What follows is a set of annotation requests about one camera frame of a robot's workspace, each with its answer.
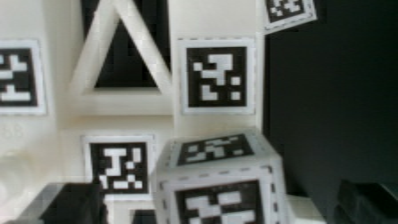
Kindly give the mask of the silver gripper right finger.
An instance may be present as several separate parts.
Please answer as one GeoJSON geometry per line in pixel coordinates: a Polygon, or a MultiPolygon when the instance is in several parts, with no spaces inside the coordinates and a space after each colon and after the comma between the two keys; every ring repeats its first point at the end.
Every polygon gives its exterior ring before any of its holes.
{"type": "Polygon", "coordinates": [[[335,224],[398,224],[398,183],[340,181],[335,224]]]}

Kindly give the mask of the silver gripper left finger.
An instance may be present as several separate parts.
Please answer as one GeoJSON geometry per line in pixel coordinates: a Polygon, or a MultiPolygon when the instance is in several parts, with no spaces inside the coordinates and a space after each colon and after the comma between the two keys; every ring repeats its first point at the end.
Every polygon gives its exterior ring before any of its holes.
{"type": "Polygon", "coordinates": [[[38,216],[44,224],[108,224],[100,185],[67,183],[38,216]]]}

